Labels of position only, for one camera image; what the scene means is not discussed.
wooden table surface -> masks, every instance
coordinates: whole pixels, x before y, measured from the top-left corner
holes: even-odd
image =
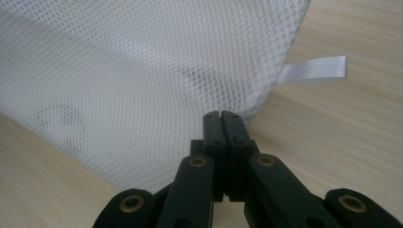
[[[403,1],[313,0],[287,63],[349,57],[349,77],[277,85],[248,128],[312,193],[340,187],[403,221]],[[0,117],[0,227],[91,227],[119,191]],[[241,203],[213,227],[248,227]]]

white fabric tab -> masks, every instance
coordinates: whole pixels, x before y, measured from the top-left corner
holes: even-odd
[[[311,83],[347,77],[347,56],[327,57],[287,65],[277,84]]]

metal rivet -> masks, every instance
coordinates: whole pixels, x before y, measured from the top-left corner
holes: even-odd
[[[144,206],[144,198],[138,195],[131,195],[124,198],[119,205],[121,211],[132,213],[140,210]]]
[[[338,197],[338,202],[350,211],[354,211],[357,213],[363,213],[367,211],[367,205],[365,205],[363,201],[347,194]]]
[[[259,157],[258,163],[263,166],[272,166],[276,162],[270,157]]]
[[[204,158],[194,158],[190,160],[190,165],[194,167],[202,167],[207,164],[207,160]]]

white mesh laundry bag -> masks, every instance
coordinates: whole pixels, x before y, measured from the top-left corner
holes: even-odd
[[[115,186],[173,180],[202,115],[257,113],[308,0],[0,0],[0,113]]]

black clamp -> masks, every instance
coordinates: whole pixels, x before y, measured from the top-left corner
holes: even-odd
[[[214,202],[242,201],[250,227],[400,227],[369,198],[348,189],[312,195],[278,158],[260,154],[241,117],[203,116],[203,140],[191,142],[175,180],[155,195],[126,190],[114,197],[94,228],[211,227]]]

